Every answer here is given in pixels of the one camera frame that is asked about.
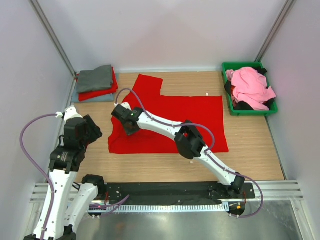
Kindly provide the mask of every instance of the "wooden tabletop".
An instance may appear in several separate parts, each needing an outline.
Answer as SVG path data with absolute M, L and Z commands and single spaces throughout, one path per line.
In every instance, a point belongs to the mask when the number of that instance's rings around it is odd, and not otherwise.
M 223 96 L 224 131 L 229 152 L 216 155 L 230 168 L 254 180 L 283 180 L 276 150 L 263 116 L 231 116 L 221 72 L 156 72 L 145 75 L 163 79 L 165 96 Z M 119 74 L 119 89 L 132 88 L 138 73 Z M 119 97 L 122 102 L 128 92 Z M 207 168 L 179 154 L 109 153 L 113 102 L 77 103 L 81 115 L 89 114 L 101 128 L 103 137 L 88 147 L 77 175 L 100 175 L 109 183 L 217 181 Z

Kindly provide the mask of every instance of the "pink cloth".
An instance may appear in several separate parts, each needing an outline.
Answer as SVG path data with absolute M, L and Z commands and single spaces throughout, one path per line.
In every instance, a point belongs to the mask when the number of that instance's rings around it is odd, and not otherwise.
M 234 86 L 232 95 L 236 103 L 244 101 L 254 110 L 269 111 L 263 103 L 276 97 L 271 87 L 267 89 L 267 78 L 252 67 L 227 70 L 226 75 Z

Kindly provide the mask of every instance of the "green basket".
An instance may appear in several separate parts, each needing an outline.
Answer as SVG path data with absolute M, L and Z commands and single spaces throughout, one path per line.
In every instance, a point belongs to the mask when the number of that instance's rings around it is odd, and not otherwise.
M 228 81 L 226 71 L 227 70 L 238 70 L 243 67 L 261 67 L 263 68 L 263 65 L 261 62 L 224 62 L 222 63 L 222 73 L 223 73 L 223 82 L 226 84 Z M 230 114 L 233 116 L 269 116 L 271 114 L 275 114 L 278 112 L 278 107 L 276 102 L 274 102 L 271 105 L 271 108 L 269 111 L 255 111 L 255 110 L 235 110 L 234 106 L 232 104 L 231 96 L 226 94 L 228 107 L 230 109 Z

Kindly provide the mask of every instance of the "folded red cloth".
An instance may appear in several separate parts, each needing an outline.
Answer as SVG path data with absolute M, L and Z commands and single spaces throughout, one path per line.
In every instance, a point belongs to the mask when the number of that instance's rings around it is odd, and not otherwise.
M 92 99 L 95 97 L 100 97 L 100 96 L 103 96 L 106 94 L 114 94 L 115 92 L 117 92 L 118 83 L 117 83 L 117 79 L 116 79 L 115 70 L 113 67 L 112 67 L 112 80 L 113 80 L 113 84 L 110 89 L 79 93 L 79 101 L 82 102 L 84 100 Z
M 222 96 L 163 96 L 161 78 L 139 75 L 133 90 L 140 97 L 145 109 L 161 118 L 184 122 L 190 120 L 209 128 L 215 136 L 212 149 L 215 153 L 229 151 L 224 131 Z M 140 107 L 136 97 L 129 93 L 123 100 L 131 109 Z M 139 130 L 127 136 L 115 117 L 111 118 L 113 131 L 108 139 L 109 152 L 114 154 L 177 154 L 176 144 L 166 136 L 149 130 Z M 197 127 L 205 143 L 210 146 L 212 138 L 203 128 Z

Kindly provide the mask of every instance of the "white wall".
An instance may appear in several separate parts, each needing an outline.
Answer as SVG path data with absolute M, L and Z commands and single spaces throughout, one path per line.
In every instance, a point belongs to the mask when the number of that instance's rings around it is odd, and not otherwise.
M 297 179 L 320 228 L 320 1 L 296 1 L 262 63 L 279 112 L 268 118 L 284 171 Z
M 44 181 L 20 149 L 20 132 L 35 117 L 63 110 L 72 76 L 27 0 L 1 1 L 0 36 L 0 233 L 20 240 L 35 183 Z M 46 169 L 58 125 L 43 119 L 24 138 Z
M 254 61 L 284 0 L 40 0 L 76 70 L 212 70 Z

